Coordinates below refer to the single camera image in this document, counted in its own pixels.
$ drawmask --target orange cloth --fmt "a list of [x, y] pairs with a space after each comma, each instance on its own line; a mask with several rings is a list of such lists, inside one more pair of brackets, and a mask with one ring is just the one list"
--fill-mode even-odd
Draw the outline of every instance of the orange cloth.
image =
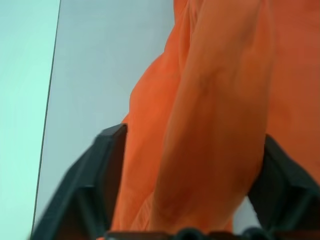
[[164, 52], [131, 93], [113, 231], [230, 231], [266, 132], [320, 184], [320, 1], [173, 8]]

